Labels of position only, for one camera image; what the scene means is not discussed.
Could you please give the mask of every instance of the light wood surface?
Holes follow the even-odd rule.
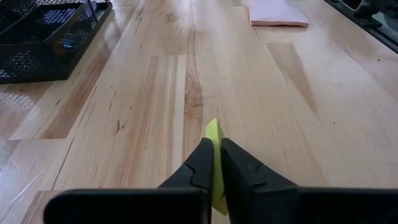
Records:
[[[68,80],[0,85],[0,223],[40,223],[37,191],[156,187],[214,117],[300,185],[398,187],[398,55],[321,0],[294,1],[308,28],[248,1],[114,0]]]

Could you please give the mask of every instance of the black plastic part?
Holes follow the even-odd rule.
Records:
[[[211,223],[213,157],[203,138],[158,189],[68,191],[47,204],[44,223]]]
[[[196,188],[71,190],[53,198],[45,224],[207,222],[207,193]]]
[[[325,0],[329,5],[334,7],[336,10],[341,12],[348,19],[353,21],[355,24],[360,26],[360,28],[364,29],[366,32],[371,34],[377,40],[382,42],[384,45],[389,47],[395,53],[398,54],[398,40],[397,37],[384,32],[381,28],[382,24],[369,17],[368,15],[364,15],[363,12],[358,12],[359,14],[355,14],[351,9],[343,5],[339,0]]]
[[[211,139],[202,138],[197,148],[181,167],[159,188],[196,187],[207,193],[207,222],[211,223],[211,195],[213,187],[214,148]]]
[[[221,145],[232,224],[398,223],[398,190],[300,187],[231,140]]]

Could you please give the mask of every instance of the green sticky note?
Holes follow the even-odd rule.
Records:
[[[221,138],[224,137],[217,118],[214,118],[206,127],[206,138],[213,141],[214,145],[214,167],[213,167],[213,195],[211,204],[213,208],[223,215],[228,214],[224,195],[223,171],[221,170]]]

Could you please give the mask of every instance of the pink notepad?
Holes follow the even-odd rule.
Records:
[[[309,21],[304,13],[289,0],[251,0],[250,25],[252,26],[303,26]]]

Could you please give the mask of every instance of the black mesh organizer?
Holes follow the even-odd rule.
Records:
[[[0,84],[67,79],[112,4],[0,0]]]

